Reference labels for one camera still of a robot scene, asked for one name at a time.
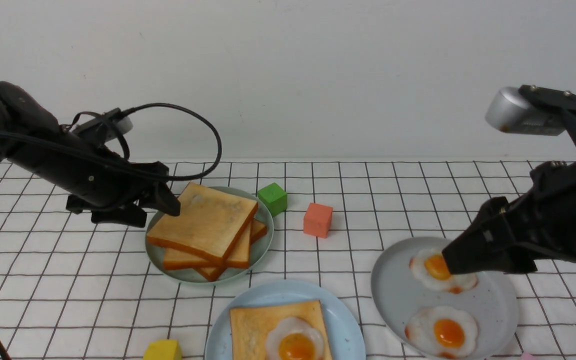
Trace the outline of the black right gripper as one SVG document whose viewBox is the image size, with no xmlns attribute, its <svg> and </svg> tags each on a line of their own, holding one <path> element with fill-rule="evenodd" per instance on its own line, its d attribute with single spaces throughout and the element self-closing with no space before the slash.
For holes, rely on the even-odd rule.
<svg viewBox="0 0 576 360">
<path fill-rule="evenodd" d="M 530 178 L 530 190 L 509 205 L 505 197 L 484 202 L 466 230 L 442 250 L 452 275 L 530 274 L 538 270 L 535 254 L 576 263 L 576 161 L 543 162 Z M 494 249 L 483 226 L 503 207 L 518 246 Z"/>
</svg>

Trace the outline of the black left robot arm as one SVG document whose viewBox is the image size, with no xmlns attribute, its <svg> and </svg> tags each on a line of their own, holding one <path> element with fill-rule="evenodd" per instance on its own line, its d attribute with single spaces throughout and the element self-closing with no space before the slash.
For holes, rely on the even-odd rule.
<svg viewBox="0 0 576 360">
<path fill-rule="evenodd" d="M 60 124 L 10 82 L 0 82 L 0 162 L 12 164 L 68 192 L 66 210 L 89 211 L 92 223 L 143 228 L 146 209 L 178 216 L 181 205 L 162 162 L 129 162 L 124 139 L 132 128 L 118 109 L 73 125 Z"/>
</svg>

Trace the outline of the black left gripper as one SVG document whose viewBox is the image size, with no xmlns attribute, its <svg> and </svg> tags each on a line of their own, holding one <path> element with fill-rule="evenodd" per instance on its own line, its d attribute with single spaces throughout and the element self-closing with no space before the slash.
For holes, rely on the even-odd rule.
<svg viewBox="0 0 576 360">
<path fill-rule="evenodd" d="M 181 212 L 167 185 L 169 168 L 162 162 L 130 162 L 61 128 L 16 136 L 7 158 L 69 192 L 66 209 L 73 214 L 89 211 L 94 224 L 144 228 L 147 213 L 142 208 L 172 217 Z"/>
</svg>

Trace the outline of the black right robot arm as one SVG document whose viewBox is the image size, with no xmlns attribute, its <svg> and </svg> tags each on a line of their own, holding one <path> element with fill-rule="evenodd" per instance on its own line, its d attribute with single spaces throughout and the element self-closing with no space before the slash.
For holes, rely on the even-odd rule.
<svg viewBox="0 0 576 360">
<path fill-rule="evenodd" d="M 576 111 L 561 114 L 576 146 Z M 528 274 L 537 271 L 537 260 L 576 264 L 576 162 L 544 162 L 530 177 L 530 190 L 511 202 L 490 198 L 442 250 L 451 274 Z"/>
</svg>

